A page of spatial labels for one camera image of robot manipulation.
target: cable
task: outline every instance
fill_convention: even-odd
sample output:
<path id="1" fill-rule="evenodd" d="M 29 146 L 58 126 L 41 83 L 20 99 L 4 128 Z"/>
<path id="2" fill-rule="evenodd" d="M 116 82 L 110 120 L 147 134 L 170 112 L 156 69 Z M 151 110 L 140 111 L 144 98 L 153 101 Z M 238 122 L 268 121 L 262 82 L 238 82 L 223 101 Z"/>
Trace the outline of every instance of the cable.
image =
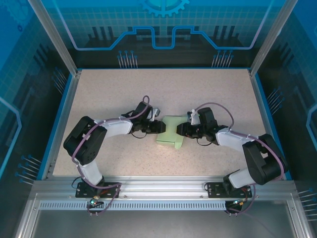
<path id="1" fill-rule="evenodd" d="M 230 127 L 229 127 L 229 131 L 230 131 L 232 134 L 253 139 L 253 140 L 255 140 L 256 142 L 260 143 L 263 147 L 265 147 L 265 148 L 272 154 L 272 156 L 273 156 L 274 159 L 277 161 L 277 163 L 278 163 L 278 165 L 279 165 L 279 167 L 280 167 L 280 170 L 281 170 L 280 176 L 278 176 L 278 177 L 277 177 L 276 179 L 274 179 L 274 180 L 281 180 L 281 179 L 283 178 L 283 175 L 284 175 L 284 167 L 283 167 L 283 165 L 282 165 L 281 160 L 280 160 L 279 157 L 277 156 L 277 154 L 276 154 L 268 145 L 266 145 L 263 141 L 259 140 L 258 138 L 254 137 L 254 136 L 251 136 L 251 135 L 246 135 L 246 134 L 239 133 L 239 132 L 236 132 L 236 131 L 231 130 L 231 128 L 232 128 L 233 125 L 234 125 L 234 118 L 233 118 L 231 112 L 230 112 L 225 106 L 223 106 L 223 105 L 221 105 L 221 104 L 219 104 L 219 103 L 209 102 L 209 103 L 201 104 L 199 107 L 197 107 L 197 108 L 195 109 L 195 111 L 197 111 L 197 110 L 200 109 L 201 107 L 206 106 L 206 105 L 209 105 L 209 104 L 211 104 L 211 105 L 217 105 L 217 106 L 219 106 L 219 107 L 221 107 L 221 108 L 223 108 L 223 109 L 226 110 L 226 112 L 227 112 L 227 113 L 229 114 L 229 116 L 231 117 L 232 123 L 231 123 L 231 125 L 230 125 Z"/>
<path id="2" fill-rule="evenodd" d="M 78 180 L 79 178 L 81 178 L 81 176 L 75 178 L 74 181 L 71 183 L 71 187 L 72 188 L 76 189 L 76 187 L 74 187 L 73 185 L 74 185 L 75 181 Z"/>
<path id="3" fill-rule="evenodd" d="M 240 133 L 240 132 L 236 132 L 236 131 L 233 131 L 233 130 L 230 130 L 230 132 L 234 135 L 238 135 L 238 136 L 243 136 L 243 137 L 246 137 L 246 138 L 250 138 L 250 139 L 253 139 L 255 140 L 256 142 L 260 143 L 263 147 L 265 147 L 271 154 L 272 156 L 274 157 L 274 159 L 277 161 L 279 167 L 280 167 L 280 170 L 281 170 L 281 174 L 280 176 L 278 176 L 276 179 L 274 180 L 281 180 L 283 178 L 283 175 L 284 175 L 284 167 L 282 165 L 282 162 L 281 160 L 279 159 L 279 157 L 277 156 L 277 154 L 268 146 L 266 145 L 263 141 L 259 140 L 258 138 L 254 137 L 254 136 L 251 136 L 251 135 L 246 135 L 246 134 L 243 134 L 243 133 Z"/>
<path id="4" fill-rule="evenodd" d="M 211 144 L 212 144 L 212 142 L 210 142 L 209 144 L 202 145 L 202 144 L 200 144 L 200 143 L 198 142 L 198 138 L 196 138 L 196 141 L 197 141 L 197 144 L 199 144 L 199 145 L 201 145 L 201 146 L 209 146 L 209 145 L 211 145 Z"/>
<path id="5" fill-rule="evenodd" d="M 104 213 L 106 210 L 108 210 L 108 208 L 111 206 L 111 204 L 113 203 L 115 197 L 118 195 L 119 191 L 121 189 L 121 185 L 119 185 L 117 191 L 115 192 L 113 198 L 111 199 L 110 203 L 107 205 L 107 207 L 105 207 L 105 209 L 103 209 L 102 211 L 98 211 L 98 212 L 92 212 L 90 211 L 91 208 L 89 208 L 90 204 L 87 205 L 87 212 L 90 213 L 90 215 L 98 215 L 98 214 L 101 214 L 101 213 Z"/>
<path id="6" fill-rule="evenodd" d="M 252 185 L 252 187 L 253 187 L 253 197 L 252 197 L 252 200 L 251 200 L 250 204 L 247 206 L 247 208 L 244 209 L 243 211 L 239 212 L 239 214 L 244 214 L 245 212 L 247 212 L 247 211 L 251 208 L 251 206 L 253 205 L 253 203 L 254 203 L 254 201 L 255 201 L 255 199 L 256 199 L 256 187 L 255 187 L 254 185 Z"/>
<path id="7" fill-rule="evenodd" d="M 101 196 L 101 195 L 105 194 L 106 192 L 108 192 L 108 190 L 104 190 L 104 191 L 102 191 L 102 192 L 99 194 L 99 196 Z"/>
<path id="8" fill-rule="evenodd" d="M 137 138 L 137 139 L 143 139 L 144 137 L 147 136 L 147 133 L 145 132 L 145 135 L 144 135 L 143 137 L 137 137 L 137 136 L 135 136 L 133 133 L 131 133 L 131 135 L 132 135 L 133 137 Z"/>
<path id="9" fill-rule="evenodd" d="M 245 189 L 245 188 L 243 188 L 243 189 L 241 189 L 244 193 L 245 193 L 245 195 L 246 195 L 246 202 L 248 201 L 248 191 Z"/>
<path id="10" fill-rule="evenodd" d="M 76 164 L 76 167 L 77 167 L 77 170 L 80 174 L 80 176 L 82 177 L 82 179 L 91 187 L 94 187 L 94 188 L 97 188 L 97 189 L 108 189 L 108 188 L 113 188 L 113 187 L 116 187 L 116 186 L 119 186 L 121 185 L 121 183 L 116 183 L 114 185 L 111 185 L 111 186 L 105 186 L 105 187 L 102 187 L 102 186 L 96 186 L 94 184 L 92 184 L 91 182 L 89 182 L 86 178 L 85 178 L 85 175 L 83 174 L 83 172 L 81 171 L 80 169 L 80 166 L 79 166 L 79 162 L 75 160 L 75 157 L 79 151 L 79 149 L 82 147 L 82 145 L 84 144 L 84 142 L 87 140 L 87 138 L 90 136 L 90 134 L 100 125 L 102 125 L 103 123 L 105 123 L 106 121 L 116 121 L 116 120 L 132 120 L 132 119 L 135 119 L 139 116 L 141 116 L 149 107 L 150 105 L 150 98 L 148 95 L 145 95 L 142 99 L 142 102 L 145 102 L 145 99 L 148 99 L 147 102 L 146 102 L 146 106 L 144 107 L 144 109 L 138 113 L 137 115 L 133 116 L 133 117 L 129 117 L 129 118 L 111 118 L 111 119 L 107 119 L 107 120 L 102 120 L 101 122 L 97 123 L 96 125 L 94 125 L 87 133 L 86 135 L 84 136 L 84 138 L 80 141 L 80 143 L 78 144 L 78 146 L 76 147 L 72 157 L 71 157 L 71 160 L 72 162 L 74 162 Z"/>
<path id="11" fill-rule="evenodd" d="M 202 108 L 203 106 L 206 106 L 206 105 L 217 105 L 217 106 L 219 106 L 219 107 L 225 109 L 225 111 L 226 111 L 226 112 L 229 114 L 229 116 L 231 117 L 231 121 L 232 121 L 231 125 L 229 126 L 229 130 L 233 127 L 233 125 L 234 125 L 233 115 L 231 114 L 231 112 L 230 112 L 225 106 L 223 106 L 223 105 L 221 105 L 221 104 L 219 104 L 219 103 L 213 103 L 213 102 L 204 103 L 204 104 L 201 104 L 199 107 L 197 107 L 197 108 L 195 109 L 195 111 L 198 111 L 200 108 Z"/>
<path id="12" fill-rule="evenodd" d="M 234 209 L 234 208 L 229 208 L 229 209 L 234 211 L 234 212 L 236 212 L 237 215 L 242 214 L 237 209 Z M 261 224 L 263 226 L 264 229 L 266 229 L 267 232 L 269 232 L 273 237 L 277 238 L 277 236 L 273 232 L 271 232 L 270 229 L 264 223 L 262 223 L 258 218 L 256 218 L 255 216 L 252 216 L 252 215 L 250 215 L 248 213 L 243 213 L 243 215 L 246 215 L 246 216 L 250 217 L 251 219 L 256 220 L 259 224 Z"/>

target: speckled work surface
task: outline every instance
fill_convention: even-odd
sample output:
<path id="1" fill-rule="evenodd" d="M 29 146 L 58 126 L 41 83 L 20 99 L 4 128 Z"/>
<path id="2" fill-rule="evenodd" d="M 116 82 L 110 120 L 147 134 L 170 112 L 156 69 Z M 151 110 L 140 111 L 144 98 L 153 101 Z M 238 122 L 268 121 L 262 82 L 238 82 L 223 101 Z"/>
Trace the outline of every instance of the speckled work surface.
<path id="1" fill-rule="evenodd" d="M 113 118 L 136 108 L 143 95 L 163 116 L 184 115 L 205 102 L 226 106 L 235 118 L 233 129 L 264 133 L 260 111 L 246 69 L 88 69 L 83 70 L 63 141 L 79 119 Z M 218 124 L 230 125 L 228 114 L 211 106 Z M 104 141 L 96 158 L 105 176 L 216 176 L 246 167 L 243 154 L 223 146 L 200 146 L 185 138 L 182 147 L 162 146 L 157 135 L 136 139 L 119 135 Z M 54 176 L 77 176 L 62 145 Z"/>

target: glass panel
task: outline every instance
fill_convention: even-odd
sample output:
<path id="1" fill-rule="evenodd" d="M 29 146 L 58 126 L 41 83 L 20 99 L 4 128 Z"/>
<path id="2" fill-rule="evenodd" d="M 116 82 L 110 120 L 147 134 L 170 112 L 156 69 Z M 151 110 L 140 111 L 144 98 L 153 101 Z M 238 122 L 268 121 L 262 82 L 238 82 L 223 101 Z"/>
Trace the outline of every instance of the glass panel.
<path id="1" fill-rule="evenodd" d="M 316 9 L 317 2 L 298 1 L 258 72 L 291 176 L 299 192 L 312 187 L 314 193 L 317 189 Z M 309 202 L 305 205 L 309 205 L 306 209 L 310 211 L 306 214 L 313 220 L 316 215 L 313 194 L 307 191 L 303 195 L 308 195 Z"/>
<path id="2" fill-rule="evenodd" d="M 0 237 L 14 237 L 69 73 L 26 0 L 0 6 Z"/>
<path id="3" fill-rule="evenodd" d="M 78 67 L 250 67 L 284 0 L 44 0 Z"/>

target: green plastic block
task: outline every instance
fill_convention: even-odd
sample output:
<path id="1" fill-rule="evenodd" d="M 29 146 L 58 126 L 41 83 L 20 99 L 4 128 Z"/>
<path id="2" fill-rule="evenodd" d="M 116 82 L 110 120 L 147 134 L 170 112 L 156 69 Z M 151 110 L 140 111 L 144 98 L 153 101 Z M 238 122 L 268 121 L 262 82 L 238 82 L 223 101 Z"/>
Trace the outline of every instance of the green plastic block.
<path id="1" fill-rule="evenodd" d="M 175 149 L 179 149 L 182 146 L 184 137 L 176 134 L 176 128 L 179 124 L 187 122 L 187 116 L 165 116 L 162 121 L 166 125 L 166 131 L 158 134 L 157 143 L 174 146 Z"/>

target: black mounting bracket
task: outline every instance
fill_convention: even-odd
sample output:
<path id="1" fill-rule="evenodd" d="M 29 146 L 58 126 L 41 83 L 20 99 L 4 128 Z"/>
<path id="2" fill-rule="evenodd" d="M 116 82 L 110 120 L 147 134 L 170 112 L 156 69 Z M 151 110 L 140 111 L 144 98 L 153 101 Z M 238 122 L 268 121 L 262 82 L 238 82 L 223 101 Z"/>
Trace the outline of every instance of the black mounting bracket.
<path id="1" fill-rule="evenodd" d="M 104 182 L 103 186 L 111 186 L 111 185 L 114 185 L 116 183 L 117 182 Z M 117 189 L 118 189 L 118 187 L 113 187 L 113 188 L 107 189 L 107 192 L 102 193 L 100 195 L 100 198 L 113 198 Z M 77 184 L 75 197 L 77 197 L 77 198 L 92 198 L 92 197 L 98 195 L 99 192 L 100 192 L 100 190 L 89 186 L 87 183 L 79 182 Z"/>
<path id="2" fill-rule="evenodd" d="M 208 198 L 248 198 L 252 197 L 250 186 L 243 186 L 228 194 L 222 182 L 207 182 L 205 190 L 208 192 Z"/>

